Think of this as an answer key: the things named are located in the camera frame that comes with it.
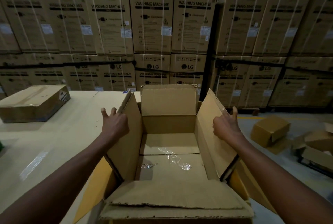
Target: small white sticker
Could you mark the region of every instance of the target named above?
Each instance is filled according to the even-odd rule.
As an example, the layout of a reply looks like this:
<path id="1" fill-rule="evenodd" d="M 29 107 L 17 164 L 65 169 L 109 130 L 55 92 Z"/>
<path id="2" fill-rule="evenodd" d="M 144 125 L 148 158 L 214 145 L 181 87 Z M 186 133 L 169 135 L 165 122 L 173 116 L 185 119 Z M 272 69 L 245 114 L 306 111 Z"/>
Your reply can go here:
<path id="1" fill-rule="evenodd" d="M 67 101 L 67 93 L 60 90 L 59 92 L 59 100 L 61 100 L 62 102 L 66 102 Z"/>
<path id="2" fill-rule="evenodd" d="M 303 95 L 304 95 L 304 92 L 305 92 L 305 90 L 303 90 L 303 89 L 299 89 L 299 90 L 296 91 L 295 96 L 303 96 Z"/>
<path id="3" fill-rule="evenodd" d="M 121 28 L 122 38 L 132 38 L 132 30 L 130 28 Z"/>
<path id="4" fill-rule="evenodd" d="M 10 27 L 10 25 L 6 24 L 6 23 L 0 24 L 0 30 L 1 30 L 1 33 L 5 34 L 5 35 L 13 33 L 12 28 Z"/>
<path id="5" fill-rule="evenodd" d="M 333 39 L 333 30 L 329 30 L 324 39 Z"/>
<path id="6" fill-rule="evenodd" d="M 289 28 L 285 34 L 285 37 L 294 37 L 296 35 L 297 28 Z"/>
<path id="7" fill-rule="evenodd" d="M 247 37 L 257 37 L 258 31 L 259 31 L 259 28 L 253 28 L 253 27 L 249 28 Z"/>
<path id="8" fill-rule="evenodd" d="M 234 90 L 234 91 L 232 92 L 232 96 L 233 96 L 233 97 L 239 97 L 241 92 L 242 92 L 242 90 Z"/>
<path id="9" fill-rule="evenodd" d="M 163 26 L 161 29 L 162 36 L 171 36 L 172 35 L 172 27 Z"/>
<path id="10" fill-rule="evenodd" d="M 263 97 L 270 97 L 272 95 L 273 90 L 264 90 Z"/>
<path id="11" fill-rule="evenodd" d="M 92 35 L 93 31 L 91 30 L 90 25 L 81 25 L 81 32 L 83 35 Z"/>
<path id="12" fill-rule="evenodd" d="M 95 87 L 95 91 L 101 92 L 101 91 L 104 91 L 104 90 L 103 90 L 103 87 Z"/>
<path id="13" fill-rule="evenodd" d="M 53 30 L 50 24 L 41 24 L 44 34 L 53 34 Z"/>
<path id="14" fill-rule="evenodd" d="M 201 36 L 210 36 L 210 30 L 211 30 L 211 27 L 201 26 L 200 35 Z"/>

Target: person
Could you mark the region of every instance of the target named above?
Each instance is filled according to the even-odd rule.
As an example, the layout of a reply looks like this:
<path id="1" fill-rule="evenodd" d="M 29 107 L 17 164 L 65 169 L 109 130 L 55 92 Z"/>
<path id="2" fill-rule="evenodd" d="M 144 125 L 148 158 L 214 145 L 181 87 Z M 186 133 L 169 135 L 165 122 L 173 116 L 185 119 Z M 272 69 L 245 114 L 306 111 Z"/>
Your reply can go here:
<path id="1" fill-rule="evenodd" d="M 101 134 L 45 180 L 15 201 L 0 215 L 0 223 L 59 223 L 104 154 L 129 132 L 125 114 L 102 108 Z M 214 134 L 226 141 L 247 165 L 266 197 L 286 224 L 333 222 L 333 206 L 258 151 L 244 137 L 237 109 L 225 109 L 213 120 Z"/>

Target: forearm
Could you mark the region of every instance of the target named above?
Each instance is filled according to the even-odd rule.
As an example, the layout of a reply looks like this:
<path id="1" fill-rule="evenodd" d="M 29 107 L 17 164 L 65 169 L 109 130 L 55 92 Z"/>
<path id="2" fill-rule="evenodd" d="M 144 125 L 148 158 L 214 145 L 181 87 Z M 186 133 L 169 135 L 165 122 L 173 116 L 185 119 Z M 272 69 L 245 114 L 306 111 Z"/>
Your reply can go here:
<path id="1" fill-rule="evenodd" d="M 233 146 L 279 216 L 289 223 L 329 223 L 333 207 L 245 138 Z"/>
<path id="2" fill-rule="evenodd" d="M 59 223 L 109 146 L 98 138 L 40 182 L 1 215 L 2 223 Z"/>

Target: person's left arm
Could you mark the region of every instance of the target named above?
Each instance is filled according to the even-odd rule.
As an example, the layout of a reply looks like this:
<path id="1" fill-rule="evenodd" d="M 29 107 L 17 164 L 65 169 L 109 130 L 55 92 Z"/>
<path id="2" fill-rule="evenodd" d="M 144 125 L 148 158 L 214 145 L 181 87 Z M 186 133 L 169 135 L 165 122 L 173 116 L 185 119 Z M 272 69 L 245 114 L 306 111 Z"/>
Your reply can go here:
<path id="1" fill-rule="evenodd" d="M 60 223 L 106 152 L 129 132 L 127 116 L 102 108 L 101 134 L 83 151 L 25 193 L 1 215 L 0 222 Z"/>

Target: white label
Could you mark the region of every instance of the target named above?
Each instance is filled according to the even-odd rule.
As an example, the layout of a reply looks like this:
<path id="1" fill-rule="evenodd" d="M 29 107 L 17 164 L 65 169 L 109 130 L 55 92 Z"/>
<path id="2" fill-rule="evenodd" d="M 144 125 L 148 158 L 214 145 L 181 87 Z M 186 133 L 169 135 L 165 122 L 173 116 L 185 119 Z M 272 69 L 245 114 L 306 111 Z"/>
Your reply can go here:
<path id="1" fill-rule="evenodd" d="M 297 90 L 295 96 L 303 96 L 304 95 L 304 91 L 305 90 L 303 90 L 303 89 Z"/>
<path id="2" fill-rule="evenodd" d="M 53 34 L 53 30 L 50 24 L 41 24 L 44 34 Z"/>
<path id="3" fill-rule="evenodd" d="M 285 34 L 285 37 L 294 37 L 297 32 L 297 28 L 289 28 Z"/>
<path id="4" fill-rule="evenodd" d="M 12 28 L 10 27 L 10 25 L 6 24 L 6 23 L 0 24 L 0 30 L 1 30 L 1 33 L 5 34 L 5 35 L 13 33 Z"/>
<path id="5" fill-rule="evenodd" d="M 272 95 L 273 90 L 264 90 L 263 96 L 264 97 L 270 97 Z"/>
<path id="6" fill-rule="evenodd" d="M 234 91 L 232 92 L 232 96 L 233 96 L 233 97 L 239 97 L 241 92 L 242 92 L 242 90 L 234 90 Z"/>
<path id="7" fill-rule="evenodd" d="M 67 93 L 60 90 L 59 92 L 59 100 L 61 100 L 62 102 L 66 102 L 67 100 Z"/>
<path id="8" fill-rule="evenodd" d="M 249 28 L 247 37 L 257 37 L 258 31 L 259 31 L 259 28 Z"/>
<path id="9" fill-rule="evenodd" d="M 172 35 L 172 27 L 163 26 L 161 29 L 162 36 L 171 36 Z"/>
<path id="10" fill-rule="evenodd" d="M 92 35 L 93 31 L 91 30 L 90 25 L 81 25 L 81 32 L 83 35 Z"/>
<path id="11" fill-rule="evenodd" d="M 333 39 L 333 30 L 329 30 L 324 39 Z"/>
<path id="12" fill-rule="evenodd" d="M 122 33 L 122 38 L 132 38 L 132 30 L 130 28 L 122 28 L 120 32 Z"/>
<path id="13" fill-rule="evenodd" d="M 201 36 L 210 36 L 210 29 L 211 29 L 211 27 L 201 26 L 200 35 Z"/>

